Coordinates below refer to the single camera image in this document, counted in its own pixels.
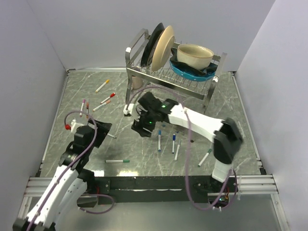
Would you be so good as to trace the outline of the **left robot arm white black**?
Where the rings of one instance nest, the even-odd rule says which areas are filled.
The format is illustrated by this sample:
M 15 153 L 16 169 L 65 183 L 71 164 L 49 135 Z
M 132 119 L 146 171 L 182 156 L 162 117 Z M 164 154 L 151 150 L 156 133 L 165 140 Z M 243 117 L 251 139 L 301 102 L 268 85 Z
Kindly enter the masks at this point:
M 74 139 L 61 155 L 47 189 L 26 215 L 17 218 L 14 231 L 58 231 L 67 212 L 84 193 L 97 195 L 94 172 L 84 169 L 94 148 L 99 148 L 111 129 L 111 123 L 97 120 L 88 125 L 71 125 Z

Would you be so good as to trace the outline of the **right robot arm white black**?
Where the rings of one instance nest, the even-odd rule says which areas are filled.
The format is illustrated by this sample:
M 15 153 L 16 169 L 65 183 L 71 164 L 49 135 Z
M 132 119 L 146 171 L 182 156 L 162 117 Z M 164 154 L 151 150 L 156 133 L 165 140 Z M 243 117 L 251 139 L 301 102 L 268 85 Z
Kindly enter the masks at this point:
M 212 142 L 216 160 L 210 185 L 217 192 L 227 187 L 227 175 L 243 143 L 242 135 L 233 119 L 222 120 L 209 117 L 184 107 L 172 99 L 162 102 L 151 92 L 139 98 L 138 105 L 126 104 L 123 114 L 133 117 L 131 129 L 141 137 L 150 137 L 156 122 L 166 122 L 190 129 Z

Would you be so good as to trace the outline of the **light blue cap marker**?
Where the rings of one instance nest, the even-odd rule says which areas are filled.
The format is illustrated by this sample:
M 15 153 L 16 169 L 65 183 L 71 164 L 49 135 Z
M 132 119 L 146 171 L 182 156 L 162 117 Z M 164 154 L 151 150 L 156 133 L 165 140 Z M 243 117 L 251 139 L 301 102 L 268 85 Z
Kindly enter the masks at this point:
M 158 131 L 158 152 L 161 152 L 161 130 Z

